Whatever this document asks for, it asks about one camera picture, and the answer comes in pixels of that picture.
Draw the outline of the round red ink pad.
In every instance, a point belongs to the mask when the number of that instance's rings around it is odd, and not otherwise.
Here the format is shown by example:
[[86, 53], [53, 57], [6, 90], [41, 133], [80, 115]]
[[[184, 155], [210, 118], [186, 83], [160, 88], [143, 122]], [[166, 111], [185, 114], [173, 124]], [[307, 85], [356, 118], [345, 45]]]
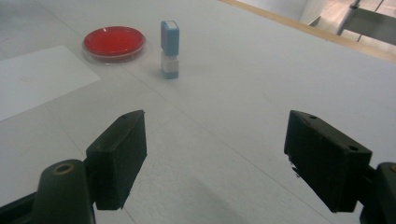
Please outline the round red ink pad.
[[133, 60], [144, 48], [146, 38], [135, 28], [109, 26], [85, 36], [82, 47], [87, 56], [100, 63]]

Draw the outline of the blue and white stamp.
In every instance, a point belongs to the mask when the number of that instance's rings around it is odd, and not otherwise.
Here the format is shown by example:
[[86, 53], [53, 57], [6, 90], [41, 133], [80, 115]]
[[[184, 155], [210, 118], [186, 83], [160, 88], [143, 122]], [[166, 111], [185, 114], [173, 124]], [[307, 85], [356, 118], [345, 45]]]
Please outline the blue and white stamp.
[[161, 22], [162, 70], [165, 74], [178, 72], [179, 28], [174, 21]]

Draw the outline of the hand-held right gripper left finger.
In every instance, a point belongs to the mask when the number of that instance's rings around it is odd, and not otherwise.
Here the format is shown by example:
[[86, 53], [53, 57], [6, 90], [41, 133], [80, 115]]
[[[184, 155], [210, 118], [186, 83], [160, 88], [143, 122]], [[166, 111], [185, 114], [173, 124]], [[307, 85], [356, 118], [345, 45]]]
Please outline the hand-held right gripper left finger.
[[145, 112], [118, 117], [86, 150], [92, 200], [98, 210], [121, 209], [147, 157]]

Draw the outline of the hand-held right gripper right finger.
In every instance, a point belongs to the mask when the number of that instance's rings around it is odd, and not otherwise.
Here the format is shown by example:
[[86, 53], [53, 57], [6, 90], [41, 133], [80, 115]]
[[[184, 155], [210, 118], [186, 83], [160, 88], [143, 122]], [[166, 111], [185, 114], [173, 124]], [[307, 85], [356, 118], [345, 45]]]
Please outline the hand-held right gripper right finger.
[[291, 110], [284, 153], [330, 211], [352, 212], [372, 151], [324, 120]]

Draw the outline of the white paper sheet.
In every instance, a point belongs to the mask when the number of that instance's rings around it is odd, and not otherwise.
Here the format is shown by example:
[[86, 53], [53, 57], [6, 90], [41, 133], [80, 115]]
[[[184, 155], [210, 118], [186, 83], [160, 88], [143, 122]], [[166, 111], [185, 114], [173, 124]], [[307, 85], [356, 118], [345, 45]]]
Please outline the white paper sheet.
[[65, 46], [0, 61], [0, 122], [99, 79]]

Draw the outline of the light wooden table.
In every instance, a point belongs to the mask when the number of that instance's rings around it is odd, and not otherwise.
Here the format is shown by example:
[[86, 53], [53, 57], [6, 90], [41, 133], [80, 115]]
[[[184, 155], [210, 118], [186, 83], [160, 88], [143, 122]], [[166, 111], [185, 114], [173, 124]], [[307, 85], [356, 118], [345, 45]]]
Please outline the light wooden table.
[[287, 17], [277, 15], [273, 12], [239, 2], [237, 0], [219, 0], [219, 1], [222, 3], [228, 4], [230, 6], [240, 8], [242, 10], [249, 12], [249, 13], [258, 15], [260, 17], [267, 19], [267, 20], [275, 21], [277, 23], [289, 26], [289, 27], [299, 30], [303, 33], [319, 37], [326, 41], [333, 42], [337, 45], [341, 45], [341, 46], [347, 47], [349, 49], [354, 49], [358, 52], [370, 55], [372, 57], [375, 57], [375, 58], [378, 58], [381, 60], [396, 63], [396, 55], [391, 54], [389, 52], [385, 52], [381, 49], [376, 49], [374, 47], [370, 47], [370, 46], [364, 45], [362, 43], [352, 41], [352, 40], [342, 37], [340, 35], [335, 35], [335, 34], [331, 34], [329, 32], [319, 30], [318, 28], [314, 28], [312, 26], [303, 24], [298, 21], [294, 21]]

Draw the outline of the white metal desk frame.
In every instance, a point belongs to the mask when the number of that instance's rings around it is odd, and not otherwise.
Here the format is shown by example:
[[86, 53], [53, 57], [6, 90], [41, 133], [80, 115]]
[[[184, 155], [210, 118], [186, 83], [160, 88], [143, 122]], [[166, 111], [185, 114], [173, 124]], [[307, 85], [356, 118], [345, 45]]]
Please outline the white metal desk frame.
[[349, 6], [336, 34], [348, 30], [396, 46], [396, 18], [360, 8], [360, 2], [354, 0]]

